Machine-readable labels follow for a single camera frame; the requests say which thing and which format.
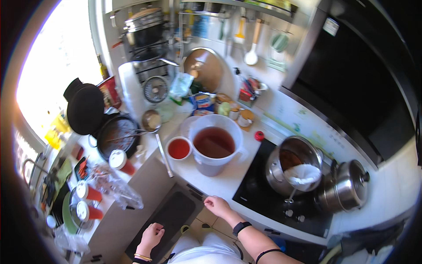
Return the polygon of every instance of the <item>white plastic bucket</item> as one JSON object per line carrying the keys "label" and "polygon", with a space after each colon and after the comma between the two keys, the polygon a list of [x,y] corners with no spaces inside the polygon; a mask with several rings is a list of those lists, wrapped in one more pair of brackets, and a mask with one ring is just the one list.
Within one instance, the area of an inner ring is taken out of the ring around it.
{"label": "white plastic bucket", "polygon": [[224,165],[226,165],[239,152],[243,146],[243,133],[238,124],[228,117],[219,114],[208,114],[198,118],[191,123],[189,129],[189,140],[193,143],[196,135],[206,127],[218,127],[226,130],[234,140],[235,151],[224,158],[210,158],[201,154],[193,145],[193,156],[197,169],[205,176],[216,176]]}

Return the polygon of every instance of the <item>stove knob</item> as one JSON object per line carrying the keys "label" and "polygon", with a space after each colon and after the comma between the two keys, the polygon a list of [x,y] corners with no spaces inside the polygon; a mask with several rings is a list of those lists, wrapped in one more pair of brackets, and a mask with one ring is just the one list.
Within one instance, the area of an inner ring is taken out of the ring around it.
{"label": "stove knob", "polygon": [[284,214],[285,214],[287,217],[292,217],[292,215],[293,215],[293,210],[288,209],[287,211],[285,211],[285,212],[284,212]]}
{"label": "stove knob", "polygon": [[304,215],[298,216],[298,222],[303,223],[304,221],[305,221],[305,216]]}

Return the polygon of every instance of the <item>white pants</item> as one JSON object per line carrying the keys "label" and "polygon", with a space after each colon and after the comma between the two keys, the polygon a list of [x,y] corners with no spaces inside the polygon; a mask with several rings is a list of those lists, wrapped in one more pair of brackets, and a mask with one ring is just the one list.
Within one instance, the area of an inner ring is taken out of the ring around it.
{"label": "white pants", "polygon": [[174,256],[168,263],[175,263],[197,258],[206,254],[224,254],[240,260],[240,251],[235,245],[217,236],[213,232],[205,235],[202,245],[190,231],[185,232],[173,248]]}

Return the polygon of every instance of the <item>black wristband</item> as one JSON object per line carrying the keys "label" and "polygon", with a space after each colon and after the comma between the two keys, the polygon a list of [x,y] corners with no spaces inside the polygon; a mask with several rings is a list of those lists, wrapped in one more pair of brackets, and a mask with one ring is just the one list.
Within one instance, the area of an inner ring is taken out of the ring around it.
{"label": "black wristband", "polygon": [[233,235],[237,236],[239,232],[244,229],[245,227],[251,226],[251,223],[249,222],[240,222],[233,228]]}
{"label": "black wristband", "polygon": [[143,260],[143,259],[138,259],[138,258],[133,258],[133,262],[135,263],[140,263],[140,264],[151,264],[151,262]]}
{"label": "black wristband", "polygon": [[270,249],[270,250],[267,250],[267,251],[264,251],[264,252],[262,252],[258,257],[257,257],[257,264],[258,264],[258,260],[263,256],[263,255],[265,255],[265,254],[267,254],[268,252],[273,252],[273,251],[278,251],[278,252],[281,252],[281,253],[283,253],[282,252],[282,250],[281,249],[279,249],[279,248],[274,248],[274,249]]}

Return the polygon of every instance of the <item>person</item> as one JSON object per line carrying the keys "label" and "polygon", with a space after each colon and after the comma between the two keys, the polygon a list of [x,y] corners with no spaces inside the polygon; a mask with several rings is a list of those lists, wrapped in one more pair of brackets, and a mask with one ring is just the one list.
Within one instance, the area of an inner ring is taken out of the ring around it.
{"label": "person", "polygon": [[[281,252],[278,246],[266,235],[246,222],[229,204],[218,196],[209,196],[204,201],[205,207],[213,214],[223,218],[237,233],[239,241],[258,264],[298,264],[301,263]],[[244,264],[239,249],[230,245],[211,232],[212,228],[202,224],[202,245],[192,235],[189,226],[183,226],[182,236],[173,248],[168,263],[175,264]],[[164,228],[159,223],[153,223],[143,232],[133,263],[148,264],[151,261],[151,250],[164,235]]]}

